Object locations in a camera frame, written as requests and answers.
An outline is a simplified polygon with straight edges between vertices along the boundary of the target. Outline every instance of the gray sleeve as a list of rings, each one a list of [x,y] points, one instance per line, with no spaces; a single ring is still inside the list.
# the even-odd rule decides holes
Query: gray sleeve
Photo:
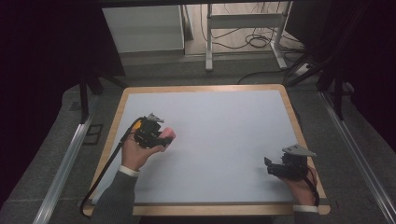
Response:
[[[118,171],[93,209],[91,223],[133,223],[134,185],[137,177]]]
[[[294,212],[294,224],[319,224],[319,213]]]

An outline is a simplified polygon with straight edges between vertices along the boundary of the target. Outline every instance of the white cuff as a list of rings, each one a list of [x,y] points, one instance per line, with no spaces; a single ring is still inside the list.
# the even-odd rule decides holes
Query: white cuff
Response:
[[[314,212],[318,213],[318,208],[316,206],[309,206],[309,205],[294,205],[293,206],[294,212]]]
[[[140,173],[138,171],[131,170],[123,165],[120,165],[119,171],[125,173],[126,175],[130,175],[130,176],[139,176],[139,173]]]

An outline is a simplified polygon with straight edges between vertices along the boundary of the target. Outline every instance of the black cable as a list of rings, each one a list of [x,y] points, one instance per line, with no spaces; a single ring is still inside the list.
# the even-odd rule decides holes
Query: black cable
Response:
[[[299,43],[301,43],[301,41],[300,41],[300,40],[293,39],[293,38],[287,37],[287,36],[285,36],[285,35],[282,35],[282,37],[284,37],[284,38],[287,38],[287,39],[289,39],[289,40],[292,40],[292,41],[295,41],[295,42],[299,42]]]
[[[294,167],[294,172],[299,174],[300,177],[305,181],[305,183],[308,185],[309,189],[311,189],[312,194],[315,197],[315,206],[318,207],[319,206],[319,194],[318,194],[318,189],[317,189],[317,182],[315,181],[315,177],[314,177],[314,173],[311,171],[311,169],[309,169],[308,166],[304,165],[304,168],[308,169],[308,171],[311,173],[312,178],[314,179],[314,184],[308,179],[308,177],[306,177],[306,175],[302,174],[300,172],[299,167],[294,164],[293,162],[289,161],[288,159],[286,159],[293,167]]]
[[[224,34],[224,35],[219,35],[219,36],[213,36],[213,34],[211,34],[211,35],[212,35],[213,38],[217,39],[217,38],[220,38],[220,37],[224,37],[225,35],[229,35],[229,34],[235,32],[235,31],[238,31],[238,30],[240,30],[240,29],[241,29],[241,28],[234,29],[234,30],[232,30],[232,31],[230,31],[230,32],[228,32],[228,33],[226,33],[226,34]]]
[[[260,74],[268,74],[268,73],[282,73],[282,72],[288,72],[288,71],[290,71],[291,69],[294,69],[294,67],[297,66],[297,65],[299,64],[299,61],[301,61],[301,60],[304,58],[304,56],[305,56],[306,54],[307,54],[307,53],[305,53],[304,55],[302,55],[302,56],[296,61],[296,63],[294,63],[291,67],[289,67],[289,68],[287,68],[287,69],[284,69],[284,70],[277,70],[277,71],[268,71],[268,72],[262,71],[262,72],[250,73],[250,74],[247,74],[247,75],[245,75],[245,76],[239,78],[239,80],[236,82],[236,85],[240,85],[240,84],[241,84],[241,81],[242,81],[243,79],[247,78],[247,77],[252,77],[252,76],[260,75]],[[283,82],[282,82],[282,83],[285,83],[285,80],[287,80],[287,79],[286,79],[286,76],[287,76],[287,74],[283,77]]]
[[[270,7],[270,5],[271,5],[271,2],[268,3],[268,6],[267,6],[267,13],[268,13],[268,8]]]
[[[280,2],[277,3],[276,13],[279,10]]]
[[[291,63],[297,62],[298,60],[292,60],[292,59],[288,58],[288,56],[286,56],[287,54],[290,54],[290,53],[300,53],[300,52],[293,52],[293,51],[283,52],[283,58],[288,60]]]
[[[286,52],[295,52],[295,53],[307,53],[307,52],[314,52],[314,50],[306,50],[306,49],[290,49],[288,47],[285,47],[283,45],[279,44],[279,50],[280,51],[286,51]]]
[[[202,25],[202,5],[200,5],[200,21],[201,21],[201,32],[202,32],[202,36],[204,37],[204,40],[207,41],[207,39],[206,39],[206,37],[205,37],[205,33],[204,33],[204,26]],[[215,38],[223,37],[223,36],[225,36],[225,35],[228,35],[228,34],[230,34],[230,33],[235,32],[235,31],[237,31],[237,30],[240,30],[240,28],[235,29],[235,30],[233,30],[233,31],[231,31],[231,32],[229,32],[229,33],[227,33],[227,34],[217,36],[217,37],[215,37]],[[274,35],[274,33],[272,33],[271,38],[269,38],[269,39],[268,39],[268,37],[266,37],[266,36],[264,36],[264,35],[254,35],[254,34],[248,35],[248,36],[245,37],[246,44],[243,45],[243,46],[239,46],[239,47],[230,47],[230,46],[226,46],[226,45],[220,44],[220,43],[218,43],[218,42],[212,42],[212,44],[213,44],[213,45],[220,45],[220,46],[223,46],[224,48],[227,48],[227,49],[241,49],[241,48],[244,48],[244,47],[247,46],[247,45],[250,45],[250,46],[252,46],[252,47],[254,47],[254,48],[264,48],[264,47],[266,47],[266,46],[271,42],[271,40],[272,40],[272,38],[273,38],[273,35]],[[265,44],[264,44],[263,46],[257,46],[257,45],[252,44],[252,41],[253,41],[253,40],[264,40],[264,41],[268,41],[268,42],[265,42]]]
[[[253,13],[254,9],[255,9],[255,8],[258,8],[258,6],[259,6],[259,3],[256,3],[256,6],[251,10],[250,13]]]
[[[264,72],[264,71],[263,71],[263,72],[250,73],[250,74],[247,74],[247,75],[245,75],[245,76],[239,78],[239,80],[236,82],[236,85],[240,85],[240,84],[241,84],[241,81],[242,81],[243,79],[247,78],[247,77],[252,77],[252,76],[255,76],[255,75],[267,74],[267,73],[282,73],[282,72],[286,72],[286,71],[288,71],[288,70],[289,70],[289,68],[288,68],[288,69],[285,69],[285,70],[267,71],[267,72]]]
[[[230,12],[228,11],[227,7],[225,7],[225,3],[224,3],[224,9],[228,12],[228,14],[230,14]]]
[[[139,120],[140,119],[135,120],[134,123],[131,125],[131,127],[129,127],[128,130],[125,132],[124,136],[121,138],[121,140],[120,140],[119,144],[117,145],[116,149],[114,149],[113,153],[111,154],[110,158],[108,159],[108,161],[107,161],[105,167],[103,168],[102,172],[99,174],[99,176],[96,179],[95,183],[92,185],[91,189],[88,191],[87,195],[85,195],[84,199],[82,200],[81,205],[79,206],[79,212],[84,217],[91,218],[90,216],[85,215],[85,213],[84,213],[84,205],[90,199],[91,195],[93,194],[93,192],[98,187],[100,181],[102,180],[103,176],[105,175],[105,173],[106,173],[108,167],[110,166],[111,162],[114,161],[114,159],[116,158],[116,156],[119,153],[120,149],[122,148],[126,138],[128,137],[129,134],[131,134],[132,128],[136,125],[136,123]]]

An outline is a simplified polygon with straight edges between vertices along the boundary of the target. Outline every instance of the black curtain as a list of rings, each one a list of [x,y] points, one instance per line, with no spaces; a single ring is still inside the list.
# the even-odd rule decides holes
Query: black curtain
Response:
[[[346,45],[344,72],[351,100],[396,151],[395,1],[371,1]]]
[[[56,1],[0,3],[1,204],[32,161],[63,93],[92,68],[124,76],[102,9]]]

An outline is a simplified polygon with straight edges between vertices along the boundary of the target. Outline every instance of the metal frame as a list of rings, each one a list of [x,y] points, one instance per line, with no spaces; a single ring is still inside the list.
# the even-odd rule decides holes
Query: metal frame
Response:
[[[206,41],[206,71],[213,70],[212,29],[231,28],[261,28],[277,27],[276,37],[271,41],[273,50],[280,69],[286,69],[285,60],[279,51],[279,42],[288,19],[291,2],[288,2],[282,13],[272,14],[238,14],[238,15],[212,15],[211,4],[207,5],[207,41]]]
[[[332,121],[334,122],[338,132],[341,134],[341,137],[346,143],[346,147],[348,148],[352,159],[355,161],[356,166],[361,171],[361,175],[366,181],[368,188],[373,193],[373,196],[375,197],[379,208],[387,219],[387,222],[396,223],[396,208],[392,202],[392,199],[389,197],[384,186],[381,184],[378,178],[376,178],[375,173],[373,172],[369,163],[361,153],[361,149],[355,142],[355,139],[352,137],[352,134],[349,132],[346,124],[342,120],[340,120],[334,110],[332,110],[332,99],[330,98],[329,93],[321,91],[319,93],[319,96],[325,103],[327,111],[332,118]]]
[[[79,124],[75,135],[64,155],[61,165],[59,166],[56,176],[53,178],[52,183],[49,187],[47,195],[41,204],[40,209],[35,216],[34,224],[48,223],[50,217],[55,208],[55,205],[64,189],[64,184],[66,183],[67,177],[69,177],[70,171],[74,165],[77,154],[84,140],[85,134],[90,127],[94,111],[99,102],[99,96],[94,95],[90,103],[91,114],[87,117],[85,123]]]

